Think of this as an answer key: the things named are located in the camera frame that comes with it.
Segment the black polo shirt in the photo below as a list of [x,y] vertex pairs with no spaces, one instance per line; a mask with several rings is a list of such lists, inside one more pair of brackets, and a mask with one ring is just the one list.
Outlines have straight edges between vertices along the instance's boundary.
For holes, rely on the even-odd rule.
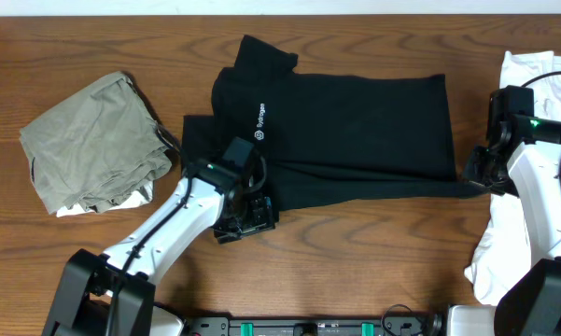
[[213,85],[209,116],[184,118],[182,145],[215,158],[252,143],[275,211],[356,199],[467,199],[456,172],[445,78],[299,74],[298,57],[247,35]]

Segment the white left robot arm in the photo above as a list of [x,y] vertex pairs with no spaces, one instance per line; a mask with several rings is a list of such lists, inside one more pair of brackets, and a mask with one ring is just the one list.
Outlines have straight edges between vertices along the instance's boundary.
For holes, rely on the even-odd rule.
[[213,229],[222,244],[274,227],[261,193],[262,159],[201,161],[138,229],[102,254],[80,249],[65,264],[45,335],[179,335],[180,317],[155,304],[157,285],[189,245]]

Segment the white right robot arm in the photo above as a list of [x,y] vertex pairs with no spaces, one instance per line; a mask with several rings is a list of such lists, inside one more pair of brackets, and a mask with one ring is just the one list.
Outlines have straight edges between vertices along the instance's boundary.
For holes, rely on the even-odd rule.
[[487,147],[470,159],[473,181],[518,197],[532,266],[492,307],[456,305],[446,335],[561,335],[561,121],[524,114],[488,120]]

